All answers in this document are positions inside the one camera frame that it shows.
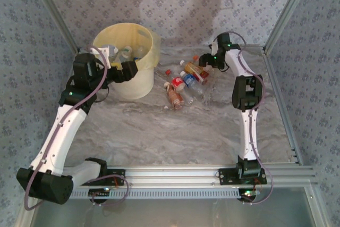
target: wall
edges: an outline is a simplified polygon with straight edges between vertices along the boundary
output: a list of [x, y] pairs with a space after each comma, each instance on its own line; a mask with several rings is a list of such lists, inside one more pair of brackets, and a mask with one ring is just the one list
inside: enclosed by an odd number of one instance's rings
[[154, 29], [163, 44], [197, 45], [234, 30], [264, 45], [287, 0], [54, 0], [78, 46], [105, 27], [136, 22]]
[[73, 55], [40, 0], [0, 0], [0, 226], [12, 226], [27, 167], [55, 118]]
[[305, 164], [340, 226], [340, 1], [301, 0], [270, 53]]

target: orange bottle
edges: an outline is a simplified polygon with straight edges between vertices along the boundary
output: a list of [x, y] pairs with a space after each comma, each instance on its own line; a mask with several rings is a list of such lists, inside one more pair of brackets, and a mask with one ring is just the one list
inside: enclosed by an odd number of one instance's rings
[[181, 109], [184, 105], [184, 100], [181, 97], [180, 94], [178, 94], [174, 87], [169, 83], [166, 82], [164, 84], [164, 87], [166, 88], [166, 93], [168, 94], [168, 99], [170, 101], [170, 103], [173, 105], [173, 107], [178, 110]]

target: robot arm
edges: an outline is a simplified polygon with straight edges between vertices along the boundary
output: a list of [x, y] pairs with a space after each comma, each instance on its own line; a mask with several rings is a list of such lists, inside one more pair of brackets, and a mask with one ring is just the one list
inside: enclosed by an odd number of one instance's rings
[[[252, 111], [261, 100], [262, 84], [246, 71], [252, 72], [240, 50], [238, 44], [230, 42], [229, 34], [220, 34], [217, 43], [211, 45], [211, 54], [203, 54], [199, 59], [200, 66], [208, 64], [213, 68], [225, 70], [227, 65], [236, 76], [232, 103], [234, 108], [240, 110], [241, 151], [235, 169], [220, 171], [221, 184], [251, 183], [264, 172], [255, 155], [256, 153], [259, 156], [256, 140], [257, 108]], [[252, 149], [250, 135], [256, 152]]]
[[[109, 47], [99, 48], [99, 50], [108, 63], [106, 78], [101, 85], [102, 89], [108, 88], [111, 82], [129, 81], [136, 75], [138, 69], [135, 62], [124, 62], [122, 69], [118, 70], [109, 64]], [[30, 197], [63, 204], [70, 197], [74, 187], [106, 174], [106, 162], [95, 158], [86, 159], [85, 162], [76, 167], [64, 168], [67, 152], [73, 138], [97, 99], [96, 94], [92, 97], [90, 97], [90, 94], [100, 85], [104, 76], [104, 69], [98, 67], [102, 63], [95, 58], [94, 54], [98, 54], [98, 52], [91, 49], [91, 53], [82, 53], [75, 57], [73, 62], [74, 75], [61, 94], [56, 119], [42, 149], [28, 169], [20, 168], [18, 170], [16, 178], [23, 189], [26, 190], [29, 181], [32, 181], [31, 177], [34, 171], [38, 169], [30, 186]], [[87, 97], [90, 98], [71, 111], [61, 123], [62, 117]], [[43, 158], [56, 129], [58, 131], [52, 145], [46, 157]]]

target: trash bin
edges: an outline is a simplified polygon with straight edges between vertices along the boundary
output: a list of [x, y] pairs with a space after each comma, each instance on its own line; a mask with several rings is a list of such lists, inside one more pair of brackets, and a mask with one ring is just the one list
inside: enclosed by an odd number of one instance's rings
[[140, 46], [147, 54], [136, 61], [138, 72], [130, 81], [112, 83], [115, 91], [126, 99], [138, 99], [147, 95], [154, 86], [154, 67], [160, 56], [160, 37], [151, 30], [135, 23], [118, 23], [102, 30], [93, 45], [113, 45], [119, 50], [130, 46], [135, 52]]

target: gray marble surface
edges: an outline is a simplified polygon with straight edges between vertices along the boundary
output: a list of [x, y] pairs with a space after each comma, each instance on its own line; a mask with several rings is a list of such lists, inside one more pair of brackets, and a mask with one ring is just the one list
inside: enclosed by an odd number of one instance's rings
[[[240, 150], [239, 116], [231, 102], [235, 78], [230, 71], [215, 72], [203, 102], [175, 111], [166, 109], [164, 71], [208, 47], [162, 50], [155, 69], [155, 84], [144, 98], [133, 102], [110, 91], [95, 104], [80, 127], [65, 165], [77, 165], [87, 157], [99, 157], [109, 165], [234, 164]], [[293, 160], [262, 56], [245, 52], [249, 67], [262, 74], [267, 86], [259, 109], [258, 148], [263, 162]]]

